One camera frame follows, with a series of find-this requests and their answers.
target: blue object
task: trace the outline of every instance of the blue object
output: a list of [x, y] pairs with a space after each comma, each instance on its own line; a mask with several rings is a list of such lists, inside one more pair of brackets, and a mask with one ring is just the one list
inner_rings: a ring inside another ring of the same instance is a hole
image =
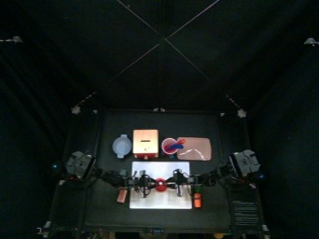
[[166, 151], [171, 151], [171, 150], [174, 150], [174, 149], [176, 149], [176, 148], [184, 148], [184, 146], [180, 145], [180, 144], [174, 144], [174, 145], [171, 145], [171, 146], [166, 149]]

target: box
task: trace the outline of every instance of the box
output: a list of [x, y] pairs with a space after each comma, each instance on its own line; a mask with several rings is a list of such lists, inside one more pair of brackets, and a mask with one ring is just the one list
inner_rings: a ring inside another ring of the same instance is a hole
[[134, 154], [135, 158], [150, 159], [159, 156], [159, 131], [134, 131]]

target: black curtain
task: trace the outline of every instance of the black curtain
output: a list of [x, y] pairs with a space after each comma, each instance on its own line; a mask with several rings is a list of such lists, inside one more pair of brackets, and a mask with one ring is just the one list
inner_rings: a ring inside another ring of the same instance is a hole
[[0, 238], [39, 238], [70, 124], [70, 109], [30, 54], [23, 44], [0, 43]]
[[251, 115], [267, 179], [262, 200], [279, 238], [318, 238], [319, 49], [310, 47]]

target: white board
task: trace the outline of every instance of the white board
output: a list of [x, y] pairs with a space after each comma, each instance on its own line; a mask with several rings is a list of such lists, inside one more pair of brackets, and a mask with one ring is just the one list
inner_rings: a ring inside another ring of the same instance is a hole
[[[180, 169], [183, 173], [190, 175], [190, 162], [134, 162], [132, 175], [140, 170], [146, 170], [146, 174], [154, 179], [163, 178], [164, 180], [174, 176], [174, 171]], [[131, 190], [130, 208], [132, 209], [191, 209], [192, 199], [188, 193], [187, 186], [180, 186], [183, 196], [178, 197], [176, 190], [167, 189], [159, 192], [152, 189], [147, 198], [143, 198], [140, 192]]]

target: red object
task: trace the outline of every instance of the red object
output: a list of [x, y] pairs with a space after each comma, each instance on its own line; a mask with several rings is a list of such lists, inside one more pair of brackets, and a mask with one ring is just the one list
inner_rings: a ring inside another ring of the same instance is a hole
[[156, 179], [156, 187], [155, 187], [155, 190], [159, 191], [159, 192], [163, 192], [167, 190], [167, 187], [164, 185], [164, 179], [163, 178], [158, 178]]

